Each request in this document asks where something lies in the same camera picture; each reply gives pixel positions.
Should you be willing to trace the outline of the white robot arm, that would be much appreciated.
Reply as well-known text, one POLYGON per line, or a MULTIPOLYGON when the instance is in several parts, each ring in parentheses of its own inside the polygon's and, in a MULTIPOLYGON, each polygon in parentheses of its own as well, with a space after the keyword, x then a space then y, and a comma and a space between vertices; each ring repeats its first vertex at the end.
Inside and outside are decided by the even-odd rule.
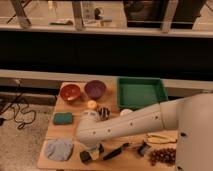
POLYGON ((157 103, 107 121, 85 111, 76 139, 91 150, 102 140, 177 130, 175 171, 213 171, 213 93, 157 103))

